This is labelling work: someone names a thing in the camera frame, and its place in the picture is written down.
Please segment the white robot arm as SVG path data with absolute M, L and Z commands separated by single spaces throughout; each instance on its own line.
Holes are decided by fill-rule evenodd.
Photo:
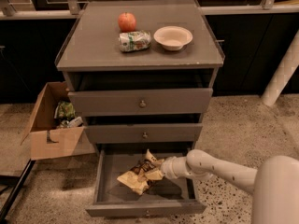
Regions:
M 252 196 L 251 224 L 299 224 L 299 160 L 274 156 L 259 168 L 217 159 L 200 149 L 158 161 L 151 180 L 218 176 Z

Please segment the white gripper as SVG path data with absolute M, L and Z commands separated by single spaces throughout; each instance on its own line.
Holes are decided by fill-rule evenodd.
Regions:
M 170 157 L 166 160 L 160 159 L 152 163 L 155 168 L 145 173 L 148 180 L 158 181 L 162 180 L 164 176 L 167 179 L 178 179 L 181 177 L 192 179 L 192 170 L 187 164 L 185 157 Z

